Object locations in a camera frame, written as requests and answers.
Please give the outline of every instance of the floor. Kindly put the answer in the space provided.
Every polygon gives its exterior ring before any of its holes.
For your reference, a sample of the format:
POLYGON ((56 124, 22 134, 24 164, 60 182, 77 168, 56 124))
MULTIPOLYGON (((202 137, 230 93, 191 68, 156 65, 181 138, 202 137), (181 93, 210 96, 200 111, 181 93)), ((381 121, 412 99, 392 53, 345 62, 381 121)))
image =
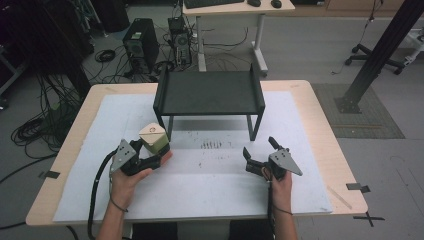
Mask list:
MULTIPOLYGON (((153 18, 158 39, 161 39, 165 33, 161 28, 166 28, 165 19, 172 15, 172 8, 130 7, 128 14, 131 20, 135 17, 153 18)), ((389 22, 390 19, 376 19, 367 27, 362 43, 373 47, 389 22)), ((364 18, 267 17, 261 48, 269 72, 263 80, 304 79, 311 83, 351 83, 363 63, 354 62, 345 67, 343 63, 351 54, 351 48, 359 42, 365 23, 364 18)), ((420 20, 416 27, 423 25, 424 21, 420 20)), ((248 69, 253 61, 250 42, 254 40, 255 32, 256 28, 249 28, 247 40, 231 51, 206 48, 208 70, 248 69)), ((243 40, 245 30, 215 29, 205 35, 208 43, 232 44, 243 40)), ((120 36, 122 34, 111 34, 107 38, 95 36, 95 52, 118 47, 122 44, 120 36)), ((412 49, 402 44, 393 57, 401 60, 411 53, 412 49)), ((84 61, 86 70, 91 73, 100 69, 93 58, 89 56, 84 61)), ((116 65, 117 61, 114 61, 102 72, 102 76, 113 74, 116 65)), ((371 190, 364 195, 370 216, 385 220, 374 220, 372 227, 368 220, 353 219, 352 216, 296 217, 299 239, 424 239, 424 175, 421 174, 424 151, 420 150, 424 149, 423 65, 424 55, 419 55, 400 75, 394 75, 395 69, 392 67, 385 67, 372 84, 405 139, 338 139, 357 182, 368 185, 371 190)), ((190 68, 193 71, 196 69, 194 65, 190 68)), ((38 83, 30 73, 26 73, 5 95, 10 107, 0 112, 1 178, 31 162, 25 156, 24 149, 13 144, 10 134, 40 112, 39 94, 38 83)), ((33 143, 28 151, 34 155, 49 153, 42 142, 33 143)), ((0 226, 25 221, 43 184, 38 176, 47 171, 52 162, 53 159, 50 159, 35 164, 1 183, 0 226)), ((182 239, 219 239, 215 228, 206 228, 200 223, 196 226, 199 229, 185 231, 182 239)), ((85 226, 73 227, 79 239, 87 239, 85 226)), ((64 226, 19 226, 1 230, 0 239, 66 240, 74 237, 64 226)))

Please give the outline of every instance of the desk leg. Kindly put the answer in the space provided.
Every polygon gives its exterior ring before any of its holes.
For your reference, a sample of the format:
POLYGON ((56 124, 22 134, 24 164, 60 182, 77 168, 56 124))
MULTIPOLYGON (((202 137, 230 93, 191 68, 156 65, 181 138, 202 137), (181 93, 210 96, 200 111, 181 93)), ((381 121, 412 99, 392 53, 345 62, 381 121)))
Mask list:
POLYGON ((201 17, 196 16, 196 27, 197 27, 197 60, 199 66, 199 72, 206 72, 206 60, 205 52, 203 50, 203 35, 202 35, 202 23, 201 17))
POLYGON ((260 14, 258 17, 258 31, 256 32, 256 39, 252 42, 253 51, 256 56, 256 60, 258 61, 259 68, 263 74, 268 73, 268 67, 266 66, 264 56, 261 52, 261 40, 262 40, 262 31, 264 28, 265 14, 260 14))

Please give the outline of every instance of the wrist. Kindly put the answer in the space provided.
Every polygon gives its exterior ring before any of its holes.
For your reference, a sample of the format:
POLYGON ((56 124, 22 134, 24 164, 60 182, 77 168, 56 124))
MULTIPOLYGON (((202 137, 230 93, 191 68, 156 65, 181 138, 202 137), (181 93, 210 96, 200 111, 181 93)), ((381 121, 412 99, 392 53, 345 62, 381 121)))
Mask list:
POLYGON ((116 202, 115 199, 112 198, 112 195, 110 195, 109 204, 112 204, 113 207, 115 207, 116 209, 119 209, 121 212, 124 212, 124 213, 128 212, 127 204, 122 204, 119 201, 116 202))
POLYGON ((279 208, 276 205, 272 205, 272 209, 274 212, 274 215, 276 214, 286 214, 286 215, 290 215, 293 216, 293 213, 291 211, 291 207, 285 207, 285 208, 279 208))

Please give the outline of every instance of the black shelf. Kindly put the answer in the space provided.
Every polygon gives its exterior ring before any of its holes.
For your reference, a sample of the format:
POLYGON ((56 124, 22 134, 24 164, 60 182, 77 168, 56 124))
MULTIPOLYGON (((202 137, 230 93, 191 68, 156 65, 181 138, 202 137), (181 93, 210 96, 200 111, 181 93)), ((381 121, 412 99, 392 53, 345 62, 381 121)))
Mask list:
POLYGON ((168 136, 174 116, 246 115, 250 140, 254 141, 265 110, 259 75, 250 71, 161 73, 153 109, 159 124, 170 116, 168 136), (257 115, 252 129, 250 115, 257 115))

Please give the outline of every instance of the wooden table edge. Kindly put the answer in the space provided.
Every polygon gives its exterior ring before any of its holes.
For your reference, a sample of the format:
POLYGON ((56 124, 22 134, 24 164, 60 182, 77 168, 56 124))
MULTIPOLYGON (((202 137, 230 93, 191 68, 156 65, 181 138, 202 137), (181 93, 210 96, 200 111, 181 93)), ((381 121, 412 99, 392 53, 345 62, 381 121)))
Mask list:
MULTIPOLYGON (((368 206, 362 193, 360 191, 349 191, 345 185, 346 183, 356 183, 356 180, 309 82, 305 80, 268 80, 261 81, 261 86, 263 91, 290 91, 292 93, 333 206, 331 215, 365 213, 368 206), (311 118, 317 118, 313 121, 313 124, 308 123, 311 118), (328 139, 322 141, 323 136, 327 136, 328 139), (345 181, 333 182, 334 179, 340 177, 343 177, 345 181)), ((156 87, 156 83, 143 83, 105 84, 95 85, 91 88, 75 119, 74 123, 77 124, 72 126, 51 167, 51 171, 61 174, 57 179, 47 178, 43 183, 28 212, 26 218, 28 225, 65 225, 64 223, 53 222, 53 217, 59 205, 68 174, 78 157, 86 133, 97 115, 103 96, 109 94, 152 94, 156 91, 156 87)))

